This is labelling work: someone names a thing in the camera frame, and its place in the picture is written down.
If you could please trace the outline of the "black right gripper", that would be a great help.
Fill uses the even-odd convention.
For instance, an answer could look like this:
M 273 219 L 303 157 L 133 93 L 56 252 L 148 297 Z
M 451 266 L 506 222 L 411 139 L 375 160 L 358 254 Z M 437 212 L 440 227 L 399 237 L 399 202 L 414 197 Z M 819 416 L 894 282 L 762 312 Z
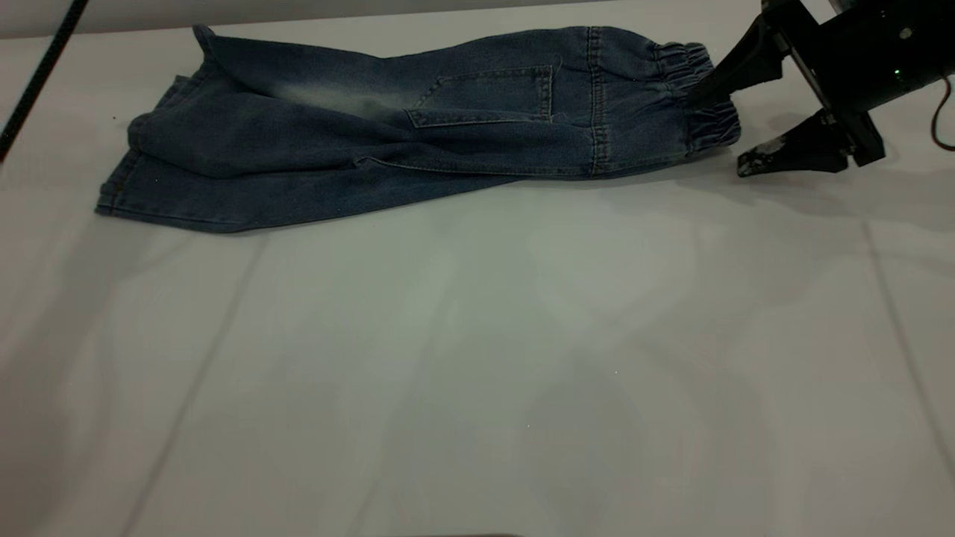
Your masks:
M 859 1 L 821 23 L 801 1 L 768 1 L 686 105 L 713 107 L 782 78 L 786 44 L 821 111 L 737 157 L 740 178 L 839 173 L 850 160 L 868 166 L 883 159 L 886 146 L 870 112 L 941 78 L 941 4 Z

